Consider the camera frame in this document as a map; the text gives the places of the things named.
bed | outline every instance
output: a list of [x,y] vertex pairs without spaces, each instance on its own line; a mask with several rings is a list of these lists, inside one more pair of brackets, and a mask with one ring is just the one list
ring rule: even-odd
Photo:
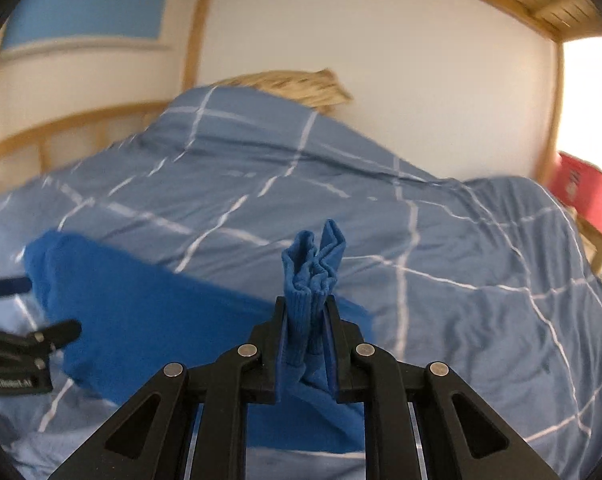
[[[439,180],[310,108],[195,88],[144,132],[2,194],[0,275],[22,272],[24,246],[52,228],[272,300],[282,248],[326,218],[348,240],[337,292],[372,314],[380,346],[450,363],[562,479],[590,473],[602,456],[602,282],[578,225],[601,241],[532,180]],[[45,322],[29,295],[0,301],[0,327]],[[0,399],[0,440],[28,479],[116,409],[66,377],[62,358],[52,394]],[[364,457],[248,453],[249,478],[310,469],[364,478]]]

red object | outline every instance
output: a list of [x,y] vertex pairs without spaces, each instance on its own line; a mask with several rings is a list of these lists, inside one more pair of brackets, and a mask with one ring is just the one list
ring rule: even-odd
[[602,233],[602,171],[580,158],[559,152],[550,191]]

blue window shade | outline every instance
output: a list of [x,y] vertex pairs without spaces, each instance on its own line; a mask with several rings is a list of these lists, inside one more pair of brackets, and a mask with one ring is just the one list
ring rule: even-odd
[[22,0],[2,46],[69,36],[158,38],[165,0]]

pillow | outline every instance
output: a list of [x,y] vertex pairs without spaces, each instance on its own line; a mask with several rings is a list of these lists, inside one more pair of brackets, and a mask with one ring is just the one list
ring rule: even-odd
[[329,113],[334,105],[352,100],[352,96],[338,82],[336,74],[327,68],[320,72],[269,70],[223,79],[215,84],[249,86],[314,108],[322,114]]

silver screw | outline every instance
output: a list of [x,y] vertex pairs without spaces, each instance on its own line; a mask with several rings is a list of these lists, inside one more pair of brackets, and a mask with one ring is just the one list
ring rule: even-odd
[[239,346],[239,355],[241,357],[252,357],[253,355],[256,355],[256,352],[258,352],[258,348],[250,343]]
[[374,353],[374,347],[368,343],[361,343],[356,346],[356,353],[364,357],[370,357]]
[[163,367],[163,373],[168,377],[178,377],[183,373],[183,365],[170,363]]
[[430,365],[430,372],[439,377],[445,377],[449,371],[450,368],[445,363],[436,362]]

